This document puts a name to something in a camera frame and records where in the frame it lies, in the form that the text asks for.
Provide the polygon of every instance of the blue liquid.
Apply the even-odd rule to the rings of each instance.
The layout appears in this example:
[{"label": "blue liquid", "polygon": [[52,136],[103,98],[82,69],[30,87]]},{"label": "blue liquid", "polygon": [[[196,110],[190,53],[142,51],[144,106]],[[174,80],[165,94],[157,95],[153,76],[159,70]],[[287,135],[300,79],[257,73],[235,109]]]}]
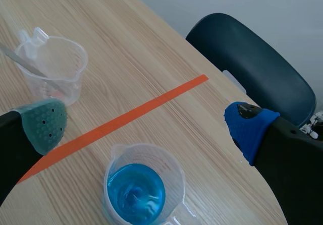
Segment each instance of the blue liquid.
[{"label": "blue liquid", "polygon": [[138,163],[123,166],[109,177],[107,194],[118,215],[133,225],[151,224],[165,204],[161,178]]}]

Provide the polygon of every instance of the wooden table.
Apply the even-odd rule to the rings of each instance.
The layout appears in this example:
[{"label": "wooden table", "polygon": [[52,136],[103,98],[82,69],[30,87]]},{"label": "wooden table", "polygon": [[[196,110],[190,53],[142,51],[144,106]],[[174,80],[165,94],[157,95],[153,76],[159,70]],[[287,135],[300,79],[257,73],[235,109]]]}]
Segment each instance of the wooden table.
[{"label": "wooden table", "polygon": [[[103,176],[116,143],[153,143],[186,174],[186,203],[202,224],[286,224],[262,176],[232,142],[224,110],[252,101],[140,0],[0,0],[0,40],[39,26],[89,54],[82,94],[68,109],[62,144],[206,74],[209,80],[18,184],[0,224],[110,224]],[[0,111],[30,103],[25,80],[0,57]]]}]

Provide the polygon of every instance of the plastic measuring cup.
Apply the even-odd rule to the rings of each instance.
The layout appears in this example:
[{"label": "plastic measuring cup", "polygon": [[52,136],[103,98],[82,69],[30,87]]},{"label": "plastic measuring cup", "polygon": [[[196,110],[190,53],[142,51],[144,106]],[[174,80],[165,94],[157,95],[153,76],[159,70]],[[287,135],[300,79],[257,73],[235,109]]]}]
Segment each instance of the plastic measuring cup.
[{"label": "plastic measuring cup", "polygon": [[[32,37],[25,30],[19,36],[21,44],[15,53],[45,75],[36,75],[17,64],[35,100],[54,97],[65,105],[73,104],[80,96],[88,62],[84,48],[66,38],[48,36],[39,27],[34,29]],[[48,80],[55,82],[60,90],[47,83]]]},{"label": "plastic measuring cup", "polygon": [[120,217],[112,205],[108,194],[108,181],[113,175],[130,164],[143,164],[154,170],[165,188],[165,204],[161,213],[152,222],[153,225],[198,225],[196,216],[185,205],[185,176],[175,157],[162,148],[151,144],[115,145],[112,149],[112,161],[104,177],[104,208],[115,224],[131,225]]}]

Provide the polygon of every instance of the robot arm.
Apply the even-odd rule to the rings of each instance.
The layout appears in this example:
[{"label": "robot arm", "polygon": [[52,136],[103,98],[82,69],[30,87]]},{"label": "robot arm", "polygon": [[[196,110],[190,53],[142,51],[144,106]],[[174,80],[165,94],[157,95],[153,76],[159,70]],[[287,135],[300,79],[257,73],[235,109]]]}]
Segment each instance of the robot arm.
[{"label": "robot arm", "polygon": [[276,196],[289,225],[323,224],[323,144],[279,114],[242,102],[225,119],[236,146]]},{"label": "robot arm", "polygon": [[23,175],[58,144],[66,120],[65,106],[56,99],[22,106],[0,116],[0,205]]}]

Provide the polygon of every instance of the chair backrest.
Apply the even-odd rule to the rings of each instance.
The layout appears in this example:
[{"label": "chair backrest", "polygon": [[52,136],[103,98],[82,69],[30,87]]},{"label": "chair backrest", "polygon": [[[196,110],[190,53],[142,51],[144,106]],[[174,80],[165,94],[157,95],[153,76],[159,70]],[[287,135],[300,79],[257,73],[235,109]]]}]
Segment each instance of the chair backrest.
[{"label": "chair backrest", "polygon": [[259,106],[303,126],[316,98],[299,73],[245,25],[222,13],[203,18],[186,37],[221,71],[228,70]]}]

